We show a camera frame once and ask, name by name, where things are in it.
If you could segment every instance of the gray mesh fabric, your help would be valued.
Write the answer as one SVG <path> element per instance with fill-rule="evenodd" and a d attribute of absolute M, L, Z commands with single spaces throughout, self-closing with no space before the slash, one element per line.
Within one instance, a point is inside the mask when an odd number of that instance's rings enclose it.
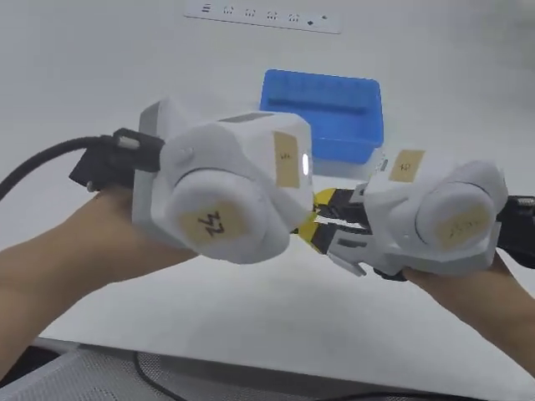
<path fill-rule="evenodd" d="M 187 401 L 312 401 L 311 398 L 216 383 L 173 372 L 169 358 L 141 354 L 143 372 Z M 78 348 L 0 389 L 0 401 L 169 401 L 135 371 L 129 351 Z M 411 401 L 367 398 L 368 401 Z"/>

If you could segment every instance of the black cable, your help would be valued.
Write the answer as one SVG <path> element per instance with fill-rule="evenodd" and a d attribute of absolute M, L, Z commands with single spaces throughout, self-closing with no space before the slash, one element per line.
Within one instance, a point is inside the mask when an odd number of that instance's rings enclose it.
<path fill-rule="evenodd" d="M 24 177 L 44 165 L 50 160 L 59 156 L 66 155 L 76 150 L 93 148 L 96 146 L 105 146 L 113 144 L 111 136 L 88 136 L 67 140 L 55 146 L 52 146 L 35 156 L 30 157 L 19 167 L 17 167 L 5 180 L 0 182 L 0 201 L 17 185 Z"/>
<path fill-rule="evenodd" d="M 462 397 L 460 395 L 446 395 L 438 393 L 362 393 L 344 395 L 337 398 L 316 399 L 315 401 L 357 401 L 368 398 L 412 398 L 429 401 L 486 401 L 479 398 Z"/>
<path fill-rule="evenodd" d="M 159 393 L 164 394 L 166 397 L 169 397 L 170 399 L 174 399 L 175 401 L 187 401 L 185 398 L 182 398 L 180 395 L 173 393 L 169 389 L 158 384 L 157 382 L 152 380 L 149 376 L 147 376 L 147 374 L 143 371 L 143 368 L 141 367 L 140 353 L 134 352 L 133 357 L 134 357 L 135 371 L 137 372 L 141 380 L 143 380 L 146 384 L 148 384 L 154 390 L 158 391 Z"/>

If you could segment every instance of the black connector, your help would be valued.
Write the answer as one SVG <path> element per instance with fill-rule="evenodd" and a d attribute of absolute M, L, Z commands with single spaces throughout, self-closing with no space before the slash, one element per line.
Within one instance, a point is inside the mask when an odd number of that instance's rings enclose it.
<path fill-rule="evenodd" d="M 91 191 L 112 185 L 133 189 L 136 170 L 160 170 L 160 152 L 165 144 L 160 138 L 122 128 L 110 139 L 84 153 L 69 175 L 72 181 Z"/>

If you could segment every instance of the white plastic housing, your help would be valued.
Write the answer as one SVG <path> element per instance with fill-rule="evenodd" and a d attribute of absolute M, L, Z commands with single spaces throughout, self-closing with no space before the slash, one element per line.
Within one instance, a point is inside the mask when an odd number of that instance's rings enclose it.
<path fill-rule="evenodd" d="M 145 120 L 166 144 L 149 200 L 141 201 L 146 177 L 136 176 L 135 221 L 214 259 L 247 264 L 282 253 L 313 209 L 309 125 L 251 112 L 185 127 L 170 100 L 153 111 Z"/>
<path fill-rule="evenodd" d="M 364 203 L 373 234 L 339 231 L 329 255 L 352 272 L 365 262 L 390 276 L 407 266 L 441 275 L 485 269 L 507 195 L 492 162 L 404 150 L 371 177 L 364 195 L 356 190 L 351 199 Z"/>

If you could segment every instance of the hand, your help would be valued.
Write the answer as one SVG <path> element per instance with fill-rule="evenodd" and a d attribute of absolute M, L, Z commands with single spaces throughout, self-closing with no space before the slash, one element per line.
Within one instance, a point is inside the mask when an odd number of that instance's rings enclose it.
<path fill-rule="evenodd" d="M 463 277 L 441 277 L 412 269 L 405 277 L 445 309 L 494 343 L 535 322 L 535 301 L 496 254 L 491 267 Z"/>
<path fill-rule="evenodd" d="M 13 266 L 24 291 L 80 298 L 112 282 L 122 282 L 187 261 L 196 254 L 147 238 L 130 222 L 131 192 L 100 192 L 63 224 L 7 250 L 31 269 Z"/>

